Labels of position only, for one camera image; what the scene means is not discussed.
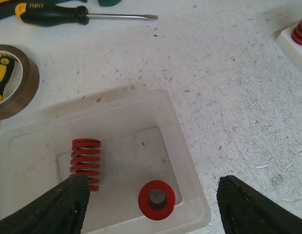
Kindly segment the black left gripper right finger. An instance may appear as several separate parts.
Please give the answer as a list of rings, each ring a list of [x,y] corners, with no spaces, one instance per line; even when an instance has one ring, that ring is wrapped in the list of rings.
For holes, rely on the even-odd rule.
[[[221,177],[217,202],[226,234],[302,234],[302,219],[234,175]]]

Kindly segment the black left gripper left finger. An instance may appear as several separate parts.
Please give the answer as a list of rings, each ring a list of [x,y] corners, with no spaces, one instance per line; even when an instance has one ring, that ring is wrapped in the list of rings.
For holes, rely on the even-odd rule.
[[[86,174],[70,176],[0,220],[0,234],[79,234],[89,198]]]

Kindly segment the large red spring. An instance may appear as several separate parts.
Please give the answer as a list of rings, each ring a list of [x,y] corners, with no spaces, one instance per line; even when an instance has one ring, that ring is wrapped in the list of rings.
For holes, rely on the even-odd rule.
[[[302,46],[302,21],[292,31],[291,37],[296,44]]]

